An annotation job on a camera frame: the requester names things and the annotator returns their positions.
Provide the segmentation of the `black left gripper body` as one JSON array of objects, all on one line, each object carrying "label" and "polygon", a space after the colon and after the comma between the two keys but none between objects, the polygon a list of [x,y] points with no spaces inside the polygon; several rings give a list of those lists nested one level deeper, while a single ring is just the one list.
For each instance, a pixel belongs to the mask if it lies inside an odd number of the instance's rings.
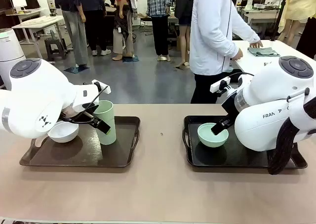
[{"label": "black left gripper body", "polygon": [[[73,108],[73,104],[71,104],[70,106],[62,109],[61,111],[61,117],[64,117],[64,118],[72,118],[72,117],[75,117],[77,115],[79,115],[81,112],[83,112],[87,106],[89,105],[89,103],[86,103],[86,104],[83,104],[83,105],[80,105],[79,106],[79,111],[76,111],[74,108]],[[94,111],[98,108],[98,104],[95,104],[95,103],[92,103],[88,109],[86,110],[86,112],[88,112],[89,114],[93,114]]]}]

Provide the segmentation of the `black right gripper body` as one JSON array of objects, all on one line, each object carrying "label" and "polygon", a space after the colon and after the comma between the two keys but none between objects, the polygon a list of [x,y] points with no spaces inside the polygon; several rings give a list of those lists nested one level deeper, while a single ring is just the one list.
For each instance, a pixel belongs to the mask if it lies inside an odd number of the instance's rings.
[{"label": "black right gripper body", "polygon": [[227,117],[230,122],[234,122],[236,117],[239,114],[235,106],[235,96],[237,95],[236,92],[232,93],[223,103],[222,108],[227,112]]}]

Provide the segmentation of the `person's right hand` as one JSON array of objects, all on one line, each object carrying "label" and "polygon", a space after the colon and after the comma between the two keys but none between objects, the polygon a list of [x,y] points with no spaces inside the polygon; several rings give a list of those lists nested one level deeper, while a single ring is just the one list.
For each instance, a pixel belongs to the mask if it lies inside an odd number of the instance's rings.
[{"label": "person's right hand", "polygon": [[234,61],[237,61],[237,60],[241,59],[242,57],[243,57],[243,52],[239,48],[237,54],[234,57],[232,57],[231,59],[234,60]]}]

